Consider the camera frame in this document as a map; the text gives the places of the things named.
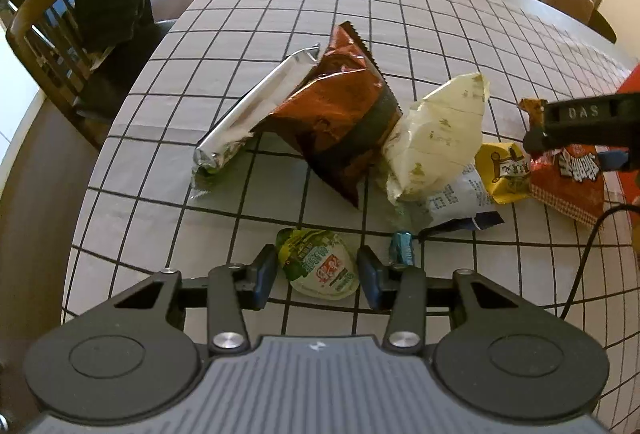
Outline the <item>small teal candy wrapper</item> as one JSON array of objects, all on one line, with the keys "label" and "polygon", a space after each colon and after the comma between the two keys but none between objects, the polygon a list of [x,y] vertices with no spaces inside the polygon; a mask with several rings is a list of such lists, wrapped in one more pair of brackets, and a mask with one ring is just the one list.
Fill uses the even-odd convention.
[{"label": "small teal candy wrapper", "polygon": [[388,249],[390,264],[397,266],[414,266],[416,264],[412,241],[413,237],[410,231],[401,230],[393,234]]}]

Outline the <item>red patterned snack bag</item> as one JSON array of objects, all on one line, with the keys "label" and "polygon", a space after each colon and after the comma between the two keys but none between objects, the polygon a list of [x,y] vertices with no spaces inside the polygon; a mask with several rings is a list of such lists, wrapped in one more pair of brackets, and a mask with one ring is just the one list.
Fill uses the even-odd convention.
[{"label": "red patterned snack bag", "polygon": [[604,177],[593,145],[544,147],[544,99],[523,98],[518,107],[528,115],[523,140],[530,156],[530,194],[552,209],[592,226],[603,213]]}]

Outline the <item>green white jelly cup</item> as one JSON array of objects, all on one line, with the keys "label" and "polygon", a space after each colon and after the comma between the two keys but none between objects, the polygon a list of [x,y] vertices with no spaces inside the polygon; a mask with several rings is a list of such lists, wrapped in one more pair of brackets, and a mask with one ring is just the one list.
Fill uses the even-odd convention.
[{"label": "green white jelly cup", "polygon": [[352,254],[333,231],[284,228],[277,234],[276,249],[286,279],[303,295],[339,301],[359,287]]}]

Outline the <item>white black snack packet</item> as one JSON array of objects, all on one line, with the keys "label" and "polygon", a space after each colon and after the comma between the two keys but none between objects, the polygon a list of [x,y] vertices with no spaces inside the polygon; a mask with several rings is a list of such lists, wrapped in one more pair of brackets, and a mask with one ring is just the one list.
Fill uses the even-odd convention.
[{"label": "white black snack packet", "polygon": [[420,237],[459,230],[483,231],[504,223],[473,164],[423,204]]}]

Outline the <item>yellow small snack packet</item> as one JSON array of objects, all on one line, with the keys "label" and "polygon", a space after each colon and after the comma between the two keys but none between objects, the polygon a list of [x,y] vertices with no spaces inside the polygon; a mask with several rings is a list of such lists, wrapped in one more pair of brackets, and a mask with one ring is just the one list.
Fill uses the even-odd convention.
[{"label": "yellow small snack packet", "polygon": [[475,154],[475,167],[495,203],[512,204],[529,197],[529,159],[517,143],[483,143]]}]

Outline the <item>silver foil snack bag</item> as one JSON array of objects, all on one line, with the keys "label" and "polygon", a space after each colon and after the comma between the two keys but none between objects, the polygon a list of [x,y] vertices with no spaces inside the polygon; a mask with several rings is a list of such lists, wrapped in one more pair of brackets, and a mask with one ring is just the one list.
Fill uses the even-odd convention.
[{"label": "silver foil snack bag", "polygon": [[193,172],[210,176],[221,171],[259,124],[302,87],[319,56],[319,44],[299,49],[248,90],[200,139],[193,152]]}]

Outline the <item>cream white snack bag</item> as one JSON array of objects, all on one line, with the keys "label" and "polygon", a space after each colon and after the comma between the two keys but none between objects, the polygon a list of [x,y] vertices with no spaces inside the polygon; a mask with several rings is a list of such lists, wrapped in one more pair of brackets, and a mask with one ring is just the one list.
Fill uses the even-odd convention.
[{"label": "cream white snack bag", "polygon": [[382,148],[390,203],[421,202],[474,161],[488,98],[483,74],[462,74],[402,114]]}]

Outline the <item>dark red foil chip bag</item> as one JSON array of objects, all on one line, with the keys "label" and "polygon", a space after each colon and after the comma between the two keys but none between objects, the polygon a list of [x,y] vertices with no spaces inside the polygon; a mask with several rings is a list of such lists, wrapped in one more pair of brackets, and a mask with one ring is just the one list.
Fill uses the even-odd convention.
[{"label": "dark red foil chip bag", "polygon": [[259,125],[295,149],[311,170],[352,206],[401,109],[370,50],[348,21],[302,87]]}]

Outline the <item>red white cardboard box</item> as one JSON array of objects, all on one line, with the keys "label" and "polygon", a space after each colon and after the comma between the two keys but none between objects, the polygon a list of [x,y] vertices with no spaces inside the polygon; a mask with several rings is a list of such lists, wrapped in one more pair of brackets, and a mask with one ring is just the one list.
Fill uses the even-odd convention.
[{"label": "red white cardboard box", "polygon": [[620,186],[628,203],[639,205],[639,71],[637,64],[626,79],[617,88],[617,94],[631,98],[625,108],[628,122],[626,142],[632,168],[628,172],[619,172]]}]

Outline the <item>wooden chair with black cloth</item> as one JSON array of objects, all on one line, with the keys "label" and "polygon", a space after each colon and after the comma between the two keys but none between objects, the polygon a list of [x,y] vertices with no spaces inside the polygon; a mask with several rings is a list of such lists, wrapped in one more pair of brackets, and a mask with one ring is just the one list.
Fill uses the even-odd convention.
[{"label": "wooden chair with black cloth", "polygon": [[24,0],[6,40],[46,97],[95,148],[174,24],[151,0]]}]

